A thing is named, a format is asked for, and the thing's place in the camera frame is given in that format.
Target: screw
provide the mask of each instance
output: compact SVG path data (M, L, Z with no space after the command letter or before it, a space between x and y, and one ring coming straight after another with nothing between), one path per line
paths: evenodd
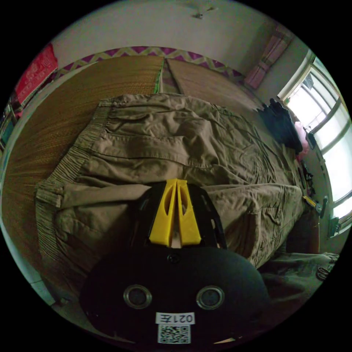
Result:
M180 261L180 256L177 254L169 254L168 261L172 264L176 264Z

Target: red banner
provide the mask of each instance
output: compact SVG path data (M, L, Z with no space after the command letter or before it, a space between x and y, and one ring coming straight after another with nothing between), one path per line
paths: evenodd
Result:
M18 102L24 106L35 91L58 68L58 60L50 43L32 61L15 87Z

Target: window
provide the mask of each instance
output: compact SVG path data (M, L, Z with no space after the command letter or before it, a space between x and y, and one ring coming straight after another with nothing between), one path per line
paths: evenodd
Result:
M352 124L336 83L316 56L282 99L312 132L325 161L333 198L333 216L352 218Z

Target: khaki pants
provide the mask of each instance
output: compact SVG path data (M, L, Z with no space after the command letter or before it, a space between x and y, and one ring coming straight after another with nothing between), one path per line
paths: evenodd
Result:
M177 94L102 100L36 187L43 263L78 297L92 267L128 236L129 204L147 183L178 178L209 193L229 250L260 267L302 214L298 177L291 150L224 108Z

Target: purple zigzag pattern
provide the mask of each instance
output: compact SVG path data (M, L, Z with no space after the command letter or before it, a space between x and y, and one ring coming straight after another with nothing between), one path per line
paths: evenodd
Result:
M84 62L86 64L89 64L89 63L104 60L105 59L104 57L99 56L103 53L107 54L109 57L113 57L118 51L120 51L117 55L118 57L131 56L131 55L133 55L133 54L129 53L131 50L133 50L137 55L148 55L148 56L158 56L157 53L160 53L160 51L162 51L162 53L164 54L164 56L166 58L171 58L171 59L181 60L181 61L186 61L186 62L192 62L197 65L203 66L207 69L211 69L211 70L215 70L217 72L220 72L224 76L226 76L228 78L233 78L236 81L238 81L241 77L243 77L243 75L240 72L227 67L223 63L221 63L217 60L214 60L214 59L208 59L203 55L200 55L200 54L197 54L197 53L194 53L191 51L184 51L184 50L179 50L179 49L175 49L175 48L167 48L167 47L135 46L135 47L129 47L129 48L110 49L110 50L106 50L102 53L88 55L88 56L86 56L80 60L77 60L75 62L72 62L69 65L66 65L62 69L58 70L55 73L54 79L56 80L56 79L62 77L63 75L65 75L66 73L82 67L84 65L83 64Z

